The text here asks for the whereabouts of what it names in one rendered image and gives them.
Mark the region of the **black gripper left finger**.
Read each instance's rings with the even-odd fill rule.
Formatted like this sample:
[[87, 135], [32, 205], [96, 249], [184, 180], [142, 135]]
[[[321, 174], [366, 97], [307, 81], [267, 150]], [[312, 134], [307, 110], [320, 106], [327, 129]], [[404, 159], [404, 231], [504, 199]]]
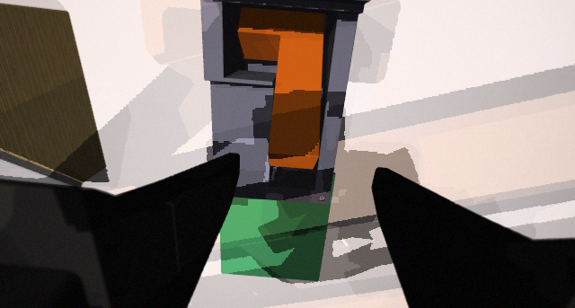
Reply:
[[239, 174], [229, 153], [117, 195], [0, 179], [0, 263], [72, 270], [90, 308], [188, 308]]

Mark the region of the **orange l-shaped part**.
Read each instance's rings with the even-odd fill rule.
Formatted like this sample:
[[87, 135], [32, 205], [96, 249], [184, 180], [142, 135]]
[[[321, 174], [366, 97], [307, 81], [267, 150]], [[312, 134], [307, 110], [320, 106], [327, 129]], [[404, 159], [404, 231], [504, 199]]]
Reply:
[[319, 157], [324, 13], [242, 7], [243, 58], [278, 61], [270, 166], [313, 169]]

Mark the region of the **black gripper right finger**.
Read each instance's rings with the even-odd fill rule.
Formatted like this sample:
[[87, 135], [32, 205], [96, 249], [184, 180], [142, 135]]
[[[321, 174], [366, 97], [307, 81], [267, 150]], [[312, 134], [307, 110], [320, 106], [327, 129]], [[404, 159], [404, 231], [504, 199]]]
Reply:
[[532, 239], [388, 168], [372, 193], [409, 308], [575, 308], [575, 237]]

